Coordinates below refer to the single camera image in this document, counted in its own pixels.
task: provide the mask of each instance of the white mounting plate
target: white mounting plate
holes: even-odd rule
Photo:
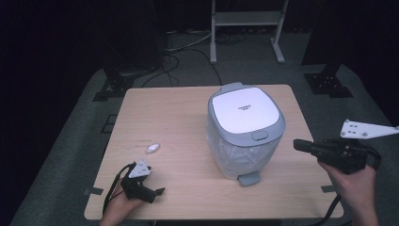
[[[150,175],[151,171],[147,167],[147,164],[144,160],[140,160],[134,169],[129,173],[129,178],[135,178],[140,176]]]
[[[341,130],[342,138],[369,139],[399,134],[399,126],[390,127],[346,120]]]

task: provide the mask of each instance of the hand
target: hand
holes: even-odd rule
[[[112,200],[106,207],[100,226],[116,226],[120,224],[134,209],[144,202],[139,199],[128,200],[120,185],[121,180],[122,178],[118,181],[117,187],[111,196]]]
[[[375,170],[370,166],[346,175],[325,163],[319,165],[334,178],[343,200],[352,210],[353,225],[378,225],[375,213]]]

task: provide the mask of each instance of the person's right hand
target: person's right hand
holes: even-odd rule
[[[370,166],[346,175],[325,163],[319,165],[334,178],[343,200],[352,210],[353,225],[378,225],[375,213],[375,170]]]

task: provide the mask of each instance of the black stand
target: black stand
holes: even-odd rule
[[[314,94],[328,94],[331,98],[353,97],[347,87],[343,87],[336,73],[341,63],[329,62],[320,73],[305,73],[311,91]]]

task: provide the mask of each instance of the wooden tabletop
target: wooden tabletop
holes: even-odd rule
[[[286,120],[285,133],[258,184],[242,187],[226,179],[208,147],[207,103],[220,87],[129,89],[94,184],[104,192],[90,195],[85,217],[100,219],[115,175],[144,159],[152,167],[144,186],[166,190],[129,218],[322,218],[336,194],[323,193],[321,187],[331,182],[316,158],[293,147],[295,138],[312,140],[295,96],[287,85],[257,87],[274,99]],[[145,153],[153,143],[161,148]],[[342,214],[338,205],[332,217]]]

